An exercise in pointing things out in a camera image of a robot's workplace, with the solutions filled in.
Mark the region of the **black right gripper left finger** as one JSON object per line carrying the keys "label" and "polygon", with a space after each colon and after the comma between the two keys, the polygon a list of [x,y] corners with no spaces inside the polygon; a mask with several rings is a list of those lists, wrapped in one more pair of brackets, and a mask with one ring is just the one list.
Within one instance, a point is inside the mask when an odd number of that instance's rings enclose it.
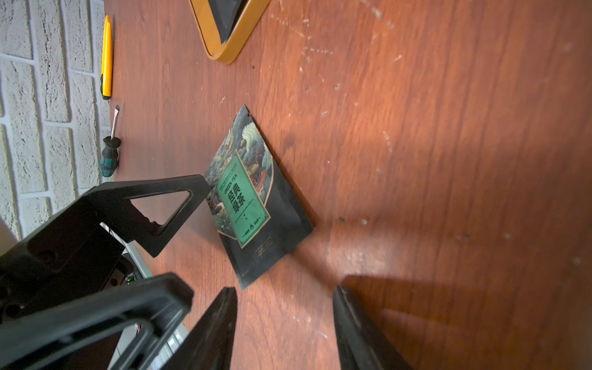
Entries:
{"label": "black right gripper left finger", "polygon": [[165,369],[229,369],[237,322],[237,291],[223,288]]}

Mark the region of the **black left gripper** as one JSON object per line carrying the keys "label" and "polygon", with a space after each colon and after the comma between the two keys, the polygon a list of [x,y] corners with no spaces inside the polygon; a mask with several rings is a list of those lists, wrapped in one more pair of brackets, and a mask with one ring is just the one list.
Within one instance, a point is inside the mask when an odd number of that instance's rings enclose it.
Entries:
{"label": "black left gripper", "polygon": [[199,174],[104,183],[3,254],[1,367],[41,369],[108,338],[101,325],[113,304],[103,290],[134,264],[105,226],[157,257],[210,192]]}

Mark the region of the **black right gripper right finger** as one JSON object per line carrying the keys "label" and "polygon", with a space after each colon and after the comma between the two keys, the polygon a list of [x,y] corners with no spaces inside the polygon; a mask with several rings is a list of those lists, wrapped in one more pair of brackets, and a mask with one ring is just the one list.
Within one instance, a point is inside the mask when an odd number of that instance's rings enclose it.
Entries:
{"label": "black right gripper right finger", "polygon": [[411,368],[349,288],[337,286],[332,305],[342,369]]}

